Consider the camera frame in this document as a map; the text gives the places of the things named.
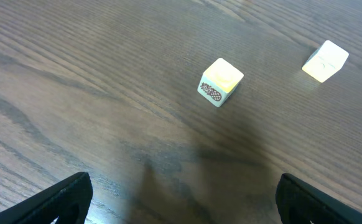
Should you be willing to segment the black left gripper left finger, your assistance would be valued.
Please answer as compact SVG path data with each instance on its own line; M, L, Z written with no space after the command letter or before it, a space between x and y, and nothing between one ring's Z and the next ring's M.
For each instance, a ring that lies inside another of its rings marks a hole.
M89 173L77 172L0 212L0 224L84 224L92 197Z

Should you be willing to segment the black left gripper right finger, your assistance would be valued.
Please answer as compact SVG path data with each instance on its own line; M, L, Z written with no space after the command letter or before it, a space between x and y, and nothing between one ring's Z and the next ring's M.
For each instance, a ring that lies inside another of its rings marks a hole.
M283 224L362 224L362 213L296 176L284 173L276 188Z

